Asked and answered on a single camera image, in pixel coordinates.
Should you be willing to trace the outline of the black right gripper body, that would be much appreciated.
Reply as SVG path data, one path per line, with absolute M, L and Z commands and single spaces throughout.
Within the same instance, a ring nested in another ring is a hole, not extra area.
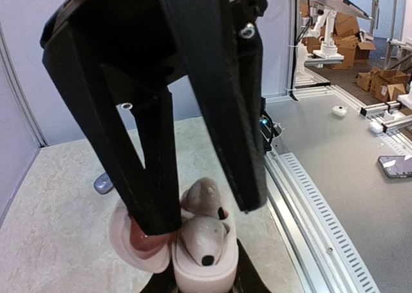
M 158 68 L 169 84 L 187 75 L 159 0 L 65 0 L 41 36 L 42 62 L 57 90 L 72 88 L 74 67 L 54 65 L 50 44 L 66 23 L 84 36 L 99 64 L 114 71 L 108 79 L 113 90 L 121 74 L 135 77 L 139 70 Z

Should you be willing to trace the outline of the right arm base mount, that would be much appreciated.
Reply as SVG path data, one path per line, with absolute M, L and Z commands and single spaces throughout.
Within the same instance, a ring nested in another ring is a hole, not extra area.
M 272 141 L 273 139 L 279 137 L 283 128 L 277 122 L 274 122 L 270 115 L 266 111 L 266 99 L 261 97 L 260 99 L 260 132 L 263 137 L 263 151 L 265 153 L 272 150 Z

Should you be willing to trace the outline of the white round case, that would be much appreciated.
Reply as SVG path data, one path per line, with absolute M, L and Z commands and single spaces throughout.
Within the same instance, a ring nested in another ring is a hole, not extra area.
M 159 276 L 167 267 L 181 292 L 229 292 L 238 269 L 239 247 L 236 224 L 232 215 L 223 220 L 227 234 L 223 249 L 215 263 L 202 267 L 187 251 L 182 237 L 177 235 L 170 245 L 149 252 L 134 250 L 129 241 L 131 220 L 123 201 L 118 201 L 109 221 L 109 240 L 117 255 L 130 266 Z

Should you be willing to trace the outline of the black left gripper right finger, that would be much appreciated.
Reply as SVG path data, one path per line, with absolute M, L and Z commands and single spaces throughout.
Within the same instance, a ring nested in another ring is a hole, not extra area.
M 236 241 L 239 251 L 238 269 L 236 274 L 236 292 L 271 293 L 261 279 L 241 241 L 239 239 Z

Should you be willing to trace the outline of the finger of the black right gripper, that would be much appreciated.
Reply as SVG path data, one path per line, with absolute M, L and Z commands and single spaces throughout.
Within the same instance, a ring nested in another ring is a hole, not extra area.
M 162 171 L 155 179 L 142 165 L 84 37 L 64 25 L 46 43 L 43 63 L 140 228 L 148 236 L 177 231 L 181 216 L 176 178 Z
M 232 194 L 247 213 L 267 200 L 259 128 L 267 0 L 159 0 Z

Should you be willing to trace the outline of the blue earbud charging case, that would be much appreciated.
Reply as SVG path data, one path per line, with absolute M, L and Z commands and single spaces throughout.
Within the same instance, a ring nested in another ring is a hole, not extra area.
M 107 173 L 102 173 L 93 183 L 94 190 L 100 195 L 111 192 L 114 188 L 113 182 Z

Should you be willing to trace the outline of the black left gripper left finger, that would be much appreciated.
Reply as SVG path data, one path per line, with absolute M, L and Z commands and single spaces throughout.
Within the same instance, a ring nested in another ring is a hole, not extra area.
M 179 292 L 174 272 L 165 270 L 160 274 L 153 274 L 140 293 L 173 293 Z

